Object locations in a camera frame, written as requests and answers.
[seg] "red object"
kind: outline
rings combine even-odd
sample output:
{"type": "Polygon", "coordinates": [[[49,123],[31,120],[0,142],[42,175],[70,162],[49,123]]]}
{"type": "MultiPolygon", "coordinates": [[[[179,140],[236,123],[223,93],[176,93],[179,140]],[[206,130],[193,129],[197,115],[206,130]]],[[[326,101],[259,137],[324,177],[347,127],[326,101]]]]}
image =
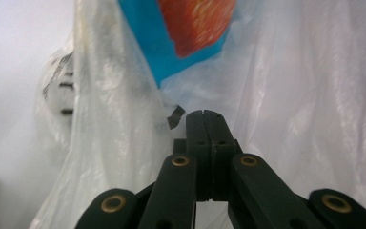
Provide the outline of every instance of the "red object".
{"type": "Polygon", "coordinates": [[[227,29],[235,0],[158,0],[179,57],[215,43],[227,29]]]}

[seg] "plastic bag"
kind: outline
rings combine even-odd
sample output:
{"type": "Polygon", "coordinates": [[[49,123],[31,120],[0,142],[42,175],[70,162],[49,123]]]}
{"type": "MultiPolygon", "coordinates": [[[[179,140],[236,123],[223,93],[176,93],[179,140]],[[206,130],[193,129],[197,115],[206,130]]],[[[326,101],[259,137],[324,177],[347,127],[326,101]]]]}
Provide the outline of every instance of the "plastic bag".
{"type": "MultiPolygon", "coordinates": [[[[223,52],[162,91],[223,114],[295,193],[332,188],[366,207],[366,1],[237,4],[223,52]]],[[[198,228],[229,226],[226,206],[200,207],[198,228]]]]}
{"type": "MultiPolygon", "coordinates": [[[[149,185],[172,152],[160,93],[120,9],[111,0],[77,1],[75,21],[72,124],[55,118],[61,106],[70,105],[67,101],[50,105],[46,100],[41,111],[52,113],[46,129],[55,133],[51,139],[66,142],[64,128],[70,128],[71,143],[59,178],[30,228],[73,228],[100,193],[111,188],[137,192],[149,185]]],[[[64,73],[43,85],[59,85],[64,73]]]]}

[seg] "blue plastic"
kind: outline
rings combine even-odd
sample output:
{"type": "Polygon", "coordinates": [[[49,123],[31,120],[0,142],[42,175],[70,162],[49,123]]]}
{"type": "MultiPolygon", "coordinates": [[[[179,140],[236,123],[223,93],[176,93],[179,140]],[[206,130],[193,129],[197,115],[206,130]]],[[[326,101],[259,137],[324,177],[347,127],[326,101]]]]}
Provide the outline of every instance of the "blue plastic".
{"type": "Polygon", "coordinates": [[[119,0],[119,3],[158,86],[162,79],[203,61],[222,49],[226,32],[215,44],[180,58],[176,55],[156,0],[119,0]]]}

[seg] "brass screw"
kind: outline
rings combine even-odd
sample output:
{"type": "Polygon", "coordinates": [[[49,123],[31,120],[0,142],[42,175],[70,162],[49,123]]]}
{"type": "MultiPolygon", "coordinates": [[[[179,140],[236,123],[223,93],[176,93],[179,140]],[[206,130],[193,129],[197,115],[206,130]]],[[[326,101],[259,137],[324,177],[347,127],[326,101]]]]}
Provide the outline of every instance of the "brass screw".
{"type": "Polygon", "coordinates": [[[185,156],[177,156],[172,159],[172,164],[175,166],[185,166],[188,165],[190,160],[185,156]]]}
{"type": "Polygon", "coordinates": [[[352,211],[352,206],[346,200],[335,195],[323,195],[322,202],[326,207],[339,213],[349,213],[352,211]]]}
{"type": "Polygon", "coordinates": [[[246,166],[256,166],[257,165],[257,159],[253,156],[243,156],[240,159],[240,163],[246,166]]]}
{"type": "Polygon", "coordinates": [[[106,213],[113,213],[121,210],[126,205],[126,199],[120,195],[113,195],[103,200],[101,207],[106,213]]]}

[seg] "transparent plastic bag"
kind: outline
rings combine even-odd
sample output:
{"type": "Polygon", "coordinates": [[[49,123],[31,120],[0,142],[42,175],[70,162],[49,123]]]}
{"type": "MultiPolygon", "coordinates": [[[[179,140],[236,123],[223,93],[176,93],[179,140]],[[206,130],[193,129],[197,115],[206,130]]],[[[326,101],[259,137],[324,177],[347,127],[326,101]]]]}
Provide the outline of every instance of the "transparent plastic bag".
{"type": "MultiPolygon", "coordinates": [[[[366,207],[366,1],[238,1],[223,52],[161,90],[187,113],[223,114],[295,193],[332,188],[366,207]]],[[[198,228],[230,227],[226,205],[197,206],[198,228]]]]}
{"type": "Polygon", "coordinates": [[[137,192],[153,182],[172,152],[160,93],[118,6],[112,0],[82,0],[75,14],[72,123],[58,119],[61,106],[70,105],[67,99],[39,106],[46,106],[40,112],[53,142],[64,142],[65,161],[30,228],[73,228],[100,193],[137,192]]]}

